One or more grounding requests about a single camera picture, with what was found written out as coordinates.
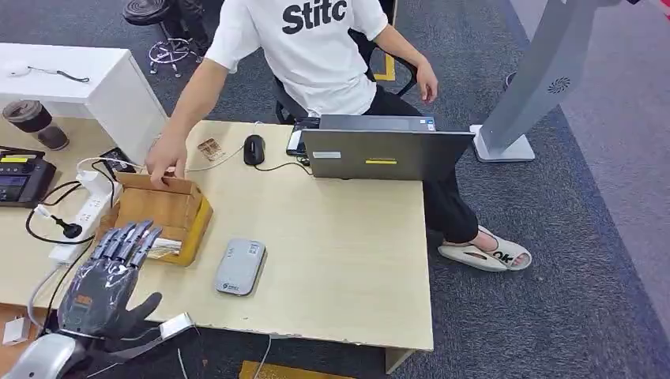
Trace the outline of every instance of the prosthetic hand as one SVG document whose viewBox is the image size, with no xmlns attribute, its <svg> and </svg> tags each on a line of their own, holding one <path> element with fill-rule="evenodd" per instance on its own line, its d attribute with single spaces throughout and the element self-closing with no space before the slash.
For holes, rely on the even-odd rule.
<svg viewBox="0 0 670 379">
<path fill-rule="evenodd" d="M 152 221 L 110 229 L 91 257 L 77 270 L 58 308 L 58 330 L 30 344 L 3 379 L 55 379 L 85 368 L 91 357 L 125 362 L 148 349 L 108 352 L 104 343 L 119 340 L 156 307 L 161 294 L 126 310 L 149 249 L 162 229 Z"/>
</svg>

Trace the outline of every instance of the computer mouse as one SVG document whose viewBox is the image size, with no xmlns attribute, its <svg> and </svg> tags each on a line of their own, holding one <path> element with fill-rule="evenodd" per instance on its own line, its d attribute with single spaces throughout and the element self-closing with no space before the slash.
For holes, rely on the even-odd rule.
<svg viewBox="0 0 670 379">
<path fill-rule="evenodd" d="M 28 63 L 23 61 L 9 61 L 2 65 L 0 69 L 6 77 L 22 77 L 28 75 L 30 69 Z"/>
<path fill-rule="evenodd" d="M 244 163 L 256 166 L 265 160 L 265 141 L 257 134 L 251 134 L 244 140 Z"/>
</svg>

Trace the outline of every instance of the card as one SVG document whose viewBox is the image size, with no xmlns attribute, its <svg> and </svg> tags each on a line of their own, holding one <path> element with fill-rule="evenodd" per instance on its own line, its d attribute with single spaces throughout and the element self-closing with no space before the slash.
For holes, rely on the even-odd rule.
<svg viewBox="0 0 670 379">
<path fill-rule="evenodd" d="M 198 150 L 200 150 L 210 162 L 214 162 L 225 155 L 221 146 L 213 138 L 209 138 L 207 141 L 199 144 Z"/>
</svg>

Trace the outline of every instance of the bar stool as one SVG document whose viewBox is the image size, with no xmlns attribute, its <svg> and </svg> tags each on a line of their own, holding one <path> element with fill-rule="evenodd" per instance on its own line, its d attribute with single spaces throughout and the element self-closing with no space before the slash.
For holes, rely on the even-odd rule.
<svg viewBox="0 0 670 379">
<path fill-rule="evenodd" d="M 182 74 L 177 69 L 176 63 L 193 55 L 196 62 L 202 62 L 202 57 L 190 49 L 189 40 L 183 38 L 171 38 L 165 30 L 163 20 L 170 13 L 173 6 L 177 6 L 172 0 L 130 0 L 123 8 L 123 18 L 129 24 L 147 26 L 158 24 L 165 40 L 158 41 L 149 49 L 150 73 L 157 73 L 157 65 L 171 65 L 175 71 L 175 77 Z"/>
</svg>

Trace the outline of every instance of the laptop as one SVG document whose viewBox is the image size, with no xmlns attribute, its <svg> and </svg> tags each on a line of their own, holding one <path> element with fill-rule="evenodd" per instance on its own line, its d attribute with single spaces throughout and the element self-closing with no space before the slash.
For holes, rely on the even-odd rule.
<svg viewBox="0 0 670 379">
<path fill-rule="evenodd" d="M 475 134 L 439 132 L 432 117 L 324 114 L 301 137 L 316 178 L 437 180 Z"/>
</svg>

